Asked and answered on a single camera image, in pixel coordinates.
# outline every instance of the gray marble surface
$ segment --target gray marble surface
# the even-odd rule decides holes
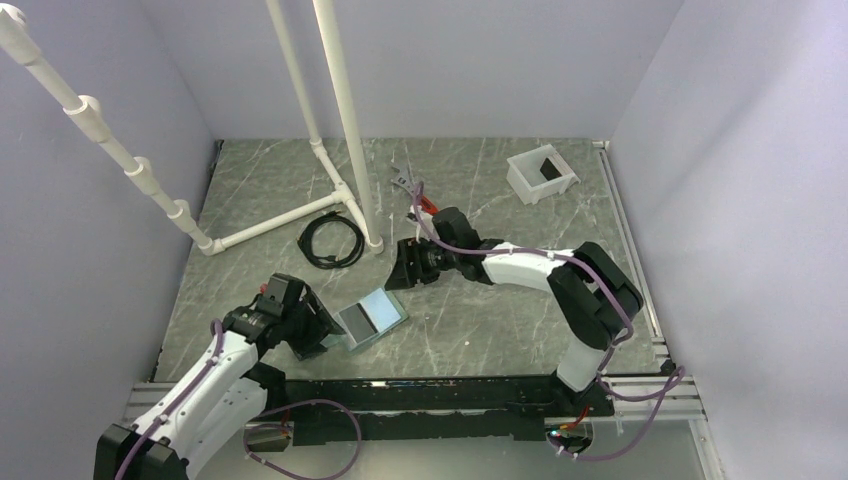
[[[551,143],[581,179],[563,195],[523,205],[506,181],[506,158]],[[326,140],[339,173],[354,187],[343,141]],[[415,234],[404,219],[408,194],[391,185],[392,163],[408,164],[436,205],[464,211],[482,238],[542,248],[602,245],[630,272],[608,188],[592,143],[586,139],[474,138],[365,140],[374,201],[386,250],[367,253],[344,270],[319,270],[297,248],[296,237],[316,213],[227,251],[205,257],[194,248],[165,337],[156,381],[181,377],[210,341],[208,323],[249,303],[274,272],[304,279],[336,312],[382,286],[395,243]],[[200,216],[212,237],[252,226],[331,193],[331,183],[305,140],[227,141]],[[352,245],[344,227],[329,225],[315,237],[316,253]],[[296,379],[476,376],[550,373],[573,340],[549,294],[518,286],[486,286],[456,272],[433,284],[395,292],[410,318],[363,351],[342,346],[299,362],[287,345],[263,359]],[[644,315],[609,371],[656,371]]]

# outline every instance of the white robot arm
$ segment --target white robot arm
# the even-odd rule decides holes
[[[503,240],[481,240],[465,215],[455,207],[443,209],[433,216],[433,226],[440,242],[415,238],[398,242],[397,262],[386,289],[431,283],[439,278],[441,271],[455,269],[468,280],[489,285],[522,285],[551,293],[577,337],[577,341],[571,342],[566,349],[556,375],[570,390],[570,400],[578,399],[592,385],[613,341],[625,329],[616,307],[632,319],[644,303],[621,269],[599,245],[591,242],[575,250],[533,249],[535,253],[523,253],[522,250],[528,249]],[[446,249],[438,243],[455,248]],[[610,302],[600,285],[592,290],[589,284],[597,281],[562,257],[577,259],[591,269],[618,305]]]
[[[274,274],[251,306],[213,323],[214,339],[159,403],[100,437],[95,480],[191,480],[252,418],[285,396],[285,374],[259,359],[282,341],[298,358],[343,330],[302,280]]]

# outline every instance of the coiled black cable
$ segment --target coiled black cable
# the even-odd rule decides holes
[[[315,232],[318,231],[318,228],[322,225],[332,222],[340,222],[347,225],[351,230],[353,230],[353,234],[356,236],[356,243],[353,245],[353,250],[351,250],[344,258],[337,258],[335,255],[319,257],[312,251],[312,237],[315,235]],[[362,234],[362,230],[360,230],[359,227],[351,220],[342,217],[339,215],[339,212],[332,211],[309,222],[309,225],[303,229],[300,237],[298,237],[297,246],[300,248],[300,251],[303,252],[303,256],[306,257],[306,260],[309,263],[322,270],[346,268],[359,261],[362,257],[362,252],[365,250],[365,235]]]

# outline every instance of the gray wall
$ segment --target gray wall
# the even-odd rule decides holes
[[[130,152],[199,208],[212,136],[138,3],[15,3]],[[97,438],[153,367],[189,241],[4,52],[0,91],[0,476],[91,478]]]
[[[141,0],[218,138],[306,137],[265,2]],[[284,0],[324,136],[312,2]],[[336,2],[362,134],[609,138],[682,0]]]
[[[848,472],[848,16],[687,0],[612,138],[731,479]]]

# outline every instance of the small white container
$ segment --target small white container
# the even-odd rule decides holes
[[[546,158],[551,159],[551,163],[562,174],[561,177],[547,180],[542,175],[541,168]],[[545,197],[555,193],[562,194],[572,183],[580,181],[574,170],[565,163],[562,156],[550,144],[509,157],[506,161],[509,163],[506,180],[512,185],[524,205],[528,203],[535,205]]]

